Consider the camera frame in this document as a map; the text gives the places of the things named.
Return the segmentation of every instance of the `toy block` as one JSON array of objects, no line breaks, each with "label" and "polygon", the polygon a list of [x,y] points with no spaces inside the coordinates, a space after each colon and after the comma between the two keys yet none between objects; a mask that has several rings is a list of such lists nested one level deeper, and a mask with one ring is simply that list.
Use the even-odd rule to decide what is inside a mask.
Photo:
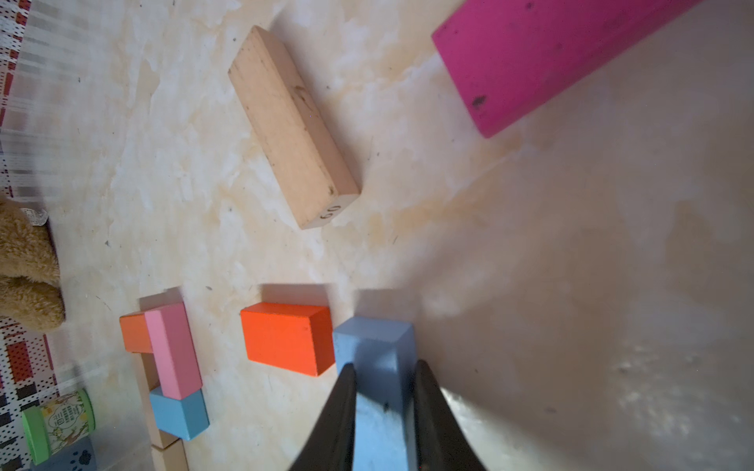
[{"label": "toy block", "polygon": [[413,326],[352,317],[333,331],[333,342],[338,373],[348,363],[356,370],[354,469],[415,469]]},{"label": "toy block", "polygon": [[285,46],[254,26],[228,75],[299,227],[325,225],[359,188]]},{"label": "toy block", "polygon": [[183,440],[178,440],[164,450],[153,446],[152,462],[155,464],[155,471],[189,471]]},{"label": "toy block", "polygon": [[165,397],[183,399],[201,389],[199,362],[183,303],[144,313]]},{"label": "toy block", "polygon": [[121,332],[126,351],[131,353],[152,353],[152,341],[146,328],[146,318],[143,313],[130,314],[121,317]]},{"label": "toy block", "polygon": [[136,375],[136,383],[139,385],[139,395],[142,400],[144,421],[149,431],[149,439],[154,446],[167,448],[178,437],[159,430],[155,422],[155,413],[152,411],[152,402],[149,400],[149,392],[160,385],[155,356],[150,353],[132,353],[131,361],[133,373]]},{"label": "toy block", "polygon": [[432,39],[490,137],[700,0],[467,0]]},{"label": "toy block", "polygon": [[262,302],[241,311],[241,325],[253,362],[310,376],[335,362],[328,307]]},{"label": "toy block", "polygon": [[[6,463],[4,468],[20,469],[12,467],[13,461]],[[50,456],[50,459],[44,463],[35,465],[31,463],[31,468],[35,471],[58,471],[60,469],[75,469],[76,471],[97,471],[97,459],[94,457],[94,447],[91,439],[86,436],[77,440],[71,445],[66,446],[56,454]]]},{"label": "toy block", "polygon": [[160,387],[149,393],[157,428],[186,441],[193,439],[210,426],[204,395],[201,390],[184,399],[163,395]]}]

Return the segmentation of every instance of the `pink block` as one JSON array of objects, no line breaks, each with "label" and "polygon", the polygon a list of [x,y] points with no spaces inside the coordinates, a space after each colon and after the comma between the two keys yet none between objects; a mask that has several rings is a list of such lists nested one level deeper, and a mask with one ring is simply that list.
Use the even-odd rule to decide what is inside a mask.
[{"label": "pink block", "polygon": [[144,313],[162,394],[184,399],[201,389],[199,363],[183,303]]},{"label": "pink block", "polygon": [[485,137],[700,0],[467,0],[432,39]]}]

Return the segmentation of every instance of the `plush fur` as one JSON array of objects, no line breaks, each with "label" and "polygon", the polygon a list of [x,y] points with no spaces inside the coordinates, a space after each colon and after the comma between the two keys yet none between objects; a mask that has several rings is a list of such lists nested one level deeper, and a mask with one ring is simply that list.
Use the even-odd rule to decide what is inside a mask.
[{"label": "plush fur", "polygon": [[45,228],[0,197],[0,315],[49,332],[64,318],[60,269]]}]

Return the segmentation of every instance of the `blue block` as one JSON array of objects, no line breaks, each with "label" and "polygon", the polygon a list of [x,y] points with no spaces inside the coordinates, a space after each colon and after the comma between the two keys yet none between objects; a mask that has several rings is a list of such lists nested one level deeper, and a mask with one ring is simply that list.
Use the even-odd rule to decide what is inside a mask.
[{"label": "blue block", "polygon": [[188,441],[210,426],[201,390],[183,399],[171,399],[163,396],[162,388],[157,387],[149,392],[149,401],[157,428],[163,432]]},{"label": "blue block", "polygon": [[354,470],[416,469],[411,323],[352,317],[333,331],[338,373],[356,370]]},{"label": "blue block", "polygon": [[88,436],[78,440],[73,445],[52,455],[44,463],[35,465],[31,469],[35,471],[57,471],[59,469],[71,471],[97,471],[97,460],[94,458],[94,448]]}]

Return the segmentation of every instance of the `dark spot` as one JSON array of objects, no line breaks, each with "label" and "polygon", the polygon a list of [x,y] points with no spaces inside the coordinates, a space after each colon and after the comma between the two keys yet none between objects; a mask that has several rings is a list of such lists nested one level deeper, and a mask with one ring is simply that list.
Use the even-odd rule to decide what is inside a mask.
[{"label": "dark spot", "polygon": [[479,95],[477,98],[474,98],[474,101],[471,102],[471,105],[474,107],[474,109],[479,109],[481,105],[484,105],[485,101],[487,101],[487,95]]},{"label": "dark spot", "polygon": [[92,454],[88,450],[83,450],[81,452],[81,457],[78,459],[78,463],[87,465],[90,461],[92,461]]}]

